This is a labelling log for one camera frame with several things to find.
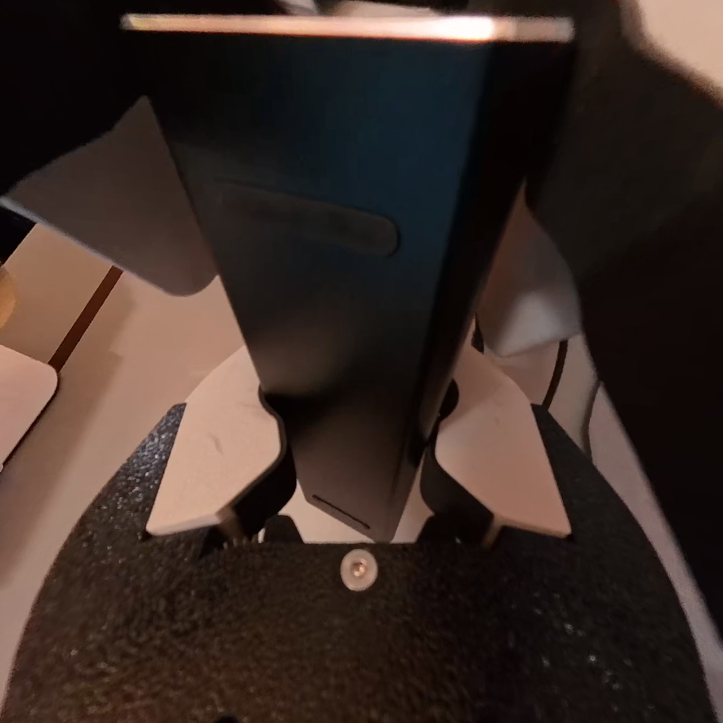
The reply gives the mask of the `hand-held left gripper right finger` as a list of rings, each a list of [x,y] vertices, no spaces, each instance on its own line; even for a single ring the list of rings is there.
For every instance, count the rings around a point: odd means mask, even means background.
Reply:
[[[528,398],[476,349],[453,373],[456,404],[441,417],[420,492],[442,532],[492,547],[504,529],[567,538],[571,524]]]

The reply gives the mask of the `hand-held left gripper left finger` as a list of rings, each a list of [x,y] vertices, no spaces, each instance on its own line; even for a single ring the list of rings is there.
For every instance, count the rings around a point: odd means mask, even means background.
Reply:
[[[284,424],[243,346],[186,399],[146,530],[160,537],[218,527],[253,537],[295,489]]]

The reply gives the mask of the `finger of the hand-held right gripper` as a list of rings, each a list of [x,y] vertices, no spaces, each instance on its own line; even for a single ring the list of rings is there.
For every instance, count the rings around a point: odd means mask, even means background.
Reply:
[[[34,171],[2,204],[175,296],[218,275],[149,100],[114,128]]]
[[[479,297],[486,348],[514,357],[582,331],[573,276],[531,213],[522,185]]]

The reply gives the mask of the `black power bank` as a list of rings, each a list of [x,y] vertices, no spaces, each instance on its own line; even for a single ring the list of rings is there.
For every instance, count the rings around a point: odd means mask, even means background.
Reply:
[[[545,154],[569,14],[126,13],[297,479],[392,541]]]

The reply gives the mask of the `white stand base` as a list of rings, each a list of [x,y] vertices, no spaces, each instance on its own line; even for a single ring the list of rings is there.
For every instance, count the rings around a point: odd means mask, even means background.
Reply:
[[[1,467],[47,407],[58,382],[52,366],[1,346]]]

